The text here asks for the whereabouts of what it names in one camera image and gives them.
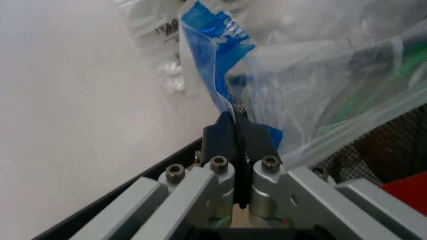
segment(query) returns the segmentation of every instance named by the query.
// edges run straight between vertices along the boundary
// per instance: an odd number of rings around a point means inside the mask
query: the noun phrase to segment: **clear plastic bag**
[[[169,92],[184,90],[179,54],[180,0],[114,0],[122,21],[153,76]]]
[[[188,1],[182,31],[213,102],[281,131],[286,167],[315,164],[427,102],[427,2]]]

